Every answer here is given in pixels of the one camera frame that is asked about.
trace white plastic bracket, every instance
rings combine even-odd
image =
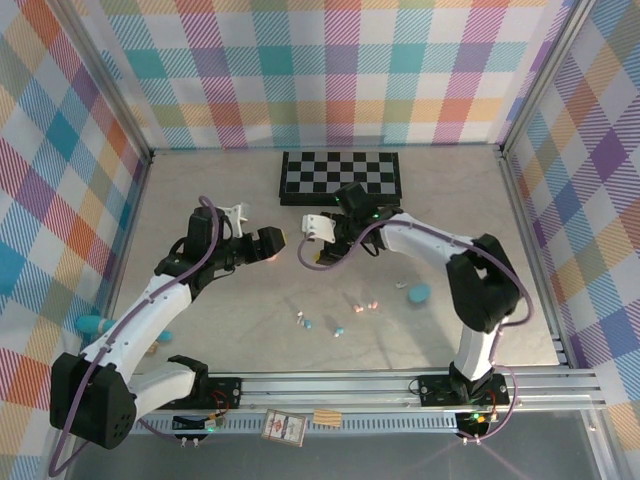
[[[236,237],[242,237],[242,224],[249,219],[249,211],[250,207],[247,203],[239,203],[235,207],[231,208],[220,208],[224,214],[229,217],[229,221],[231,222],[231,227],[233,228],[233,232],[231,234]]]
[[[336,243],[333,227],[336,222],[324,215],[305,215],[302,217],[302,231],[313,234],[313,238],[319,238],[329,243]]]

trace plaid fabric backdrop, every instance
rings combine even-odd
[[[640,0],[600,0],[514,167],[581,366],[640,478]]]
[[[509,133],[511,126],[513,125],[513,122],[516,120],[516,118],[518,117],[518,114],[520,113],[522,104],[524,103],[524,100],[527,97],[527,94],[529,93],[531,86],[533,85],[533,81],[536,79],[538,72],[542,68],[542,65],[544,64],[544,61],[546,60],[547,55],[551,51],[553,42],[558,36],[558,32],[560,32],[560,29],[564,25],[564,22],[567,19],[567,15],[571,11],[571,7],[575,2],[576,0],[562,1],[562,6],[558,10],[556,17],[554,18],[553,23],[551,24],[551,27],[547,32],[547,36],[544,38],[544,42],[542,42],[542,45],[540,46],[540,50],[538,51],[538,54],[536,55],[535,60],[533,61],[533,63],[531,64],[531,67],[529,68],[529,72],[527,73],[527,76],[524,82],[522,82],[522,85],[520,85],[520,90],[518,90],[518,95],[516,96],[515,101],[511,105],[511,109],[509,110],[509,114],[507,115],[507,120],[502,125],[502,129],[500,130],[498,138],[496,139],[497,143],[501,145],[504,143],[504,139]]]
[[[570,3],[75,0],[149,142],[176,149],[493,142]]]
[[[0,1],[0,479],[31,479],[50,365],[98,313],[142,163],[44,0]]]

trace cable clip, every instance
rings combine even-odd
[[[153,305],[153,303],[156,301],[154,298],[151,297],[151,292],[149,292],[149,290],[145,290],[144,291],[144,296],[142,297],[142,301],[146,301],[149,305]]]

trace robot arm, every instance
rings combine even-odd
[[[446,274],[455,311],[464,324],[458,353],[450,366],[450,383],[461,400],[468,402],[491,378],[495,336],[500,324],[515,310],[521,294],[494,264],[459,245],[472,245],[513,271],[500,242],[487,234],[477,239],[455,236],[419,222],[400,209],[379,209],[358,183],[341,188],[335,195],[343,214],[322,213],[303,220],[307,234],[325,241],[317,263],[339,261],[367,227],[386,221],[372,229],[363,243],[377,251],[390,250],[425,260]]]
[[[71,433],[105,448],[115,448],[129,433],[136,420],[180,398],[201,398],[207,365],[187,357],[175,356],[162,367],[144,375],[133,372],[148,348],[165,327],[214,280],[229,275],[240,265],[255,263],[276,255],[284,248],[280,229],[258,230],[258,238],[243,233],[247,206],[217,209],[219,228],[215,249],[207,261],[194,273],[153,296],[158,288],[188,272],[209,250],[213,241],[213,215],[208,208],[196,208],[189,219],[187,235],[178,240],[169,255],[155,269],[138,300],[115,323],[79,355],[62,354],[51,373],[51,425],[62,429],[80,382],[96,359],[96,369],[85,389]],[[125,318],[134,309],[135,317]],[[118,335],[107,343],[112,332]]]

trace chessboard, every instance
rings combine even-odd
[[[284,152],[280,205],[335,207],[333,193],[356,181],[378,206],[400,206],[398,154],[389,152]]]

